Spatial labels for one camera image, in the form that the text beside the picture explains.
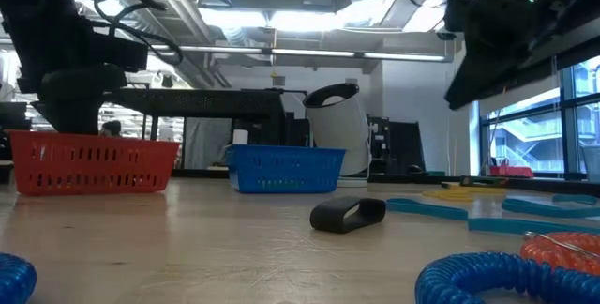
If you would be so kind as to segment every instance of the coiled tube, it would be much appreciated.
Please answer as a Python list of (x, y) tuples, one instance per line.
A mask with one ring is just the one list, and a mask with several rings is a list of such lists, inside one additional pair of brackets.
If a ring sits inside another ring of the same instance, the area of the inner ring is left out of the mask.
[(38, 275), (22, 258), (0, 253), (0, 303), (25, 304), (34, 292)]
[[(559, 242), (572, 244), (585, 251), (600, 254), (600, 235), (553, 233), (548, 234), (548, 236)], [(548, 263), (552, 267), (574, 269), (600, 276), (600, 259), (561, 247), (543, 237), (526, 241), (521, 246), (520, 255), (525, 259), (533, 259), (538, 264)]]
[(506, 253), (463, 253), (429, 264), (417, 279), (417, 304), (484, 304), (473, 294), (515, 289), (546, 303), (600, 303), (600, 277)]

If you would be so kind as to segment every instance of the person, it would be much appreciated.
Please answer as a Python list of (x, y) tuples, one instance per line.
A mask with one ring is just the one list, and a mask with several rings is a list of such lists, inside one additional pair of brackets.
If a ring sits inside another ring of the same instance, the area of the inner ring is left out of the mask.
[(121, 137), (121, 122), (118, 120), (105, 122), (100, 130), (100, 136)]

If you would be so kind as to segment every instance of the red object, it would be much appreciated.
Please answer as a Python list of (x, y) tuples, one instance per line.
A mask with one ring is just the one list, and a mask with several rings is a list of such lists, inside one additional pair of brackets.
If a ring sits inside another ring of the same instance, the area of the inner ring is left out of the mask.
[(489, 174), (492, 176), (505, 177), (533, 177), (533, 170), (530, 167), (489, 167)]
[[(548, 236), (562, 243), (570, 243), (585, 251), (600, 254), (600, 236), (580, 233), (553, 233)], [(543, 238), (536, 237), (528, 240), (521, 247), (521, 257), (533, 259), (538, 264), (544, 262), (552, 268), (562, 267), (600, 275), (600, 260), (581, 252), (573, 251)]]
[(178, 143), (49, 132), (10, 132), (17, 190), (82, 195), (164, 190)]

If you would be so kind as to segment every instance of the white cylinder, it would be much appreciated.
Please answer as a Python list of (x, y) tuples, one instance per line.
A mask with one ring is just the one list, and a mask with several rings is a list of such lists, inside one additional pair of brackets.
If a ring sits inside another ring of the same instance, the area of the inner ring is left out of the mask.
[(233, 131), (233, 144), (248, 144), (248, 131), (235, 129)]
[(358, 91), (356, 84), (334, 84), (304, 100), (317, 146), (346, 149), (342, 176), (360, 173), (371, 162), (367, 116)]

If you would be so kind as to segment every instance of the basket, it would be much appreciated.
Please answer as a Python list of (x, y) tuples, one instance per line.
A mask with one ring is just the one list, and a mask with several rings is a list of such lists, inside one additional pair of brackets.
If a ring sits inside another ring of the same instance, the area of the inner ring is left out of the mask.
[(49, 132), (10, 132), (17, 190), (80, 195), (164, 190), (178, 143)]
[(343, 149), (234, 144), (228, 151), (229, 177), (243, 193), (334, 191)]

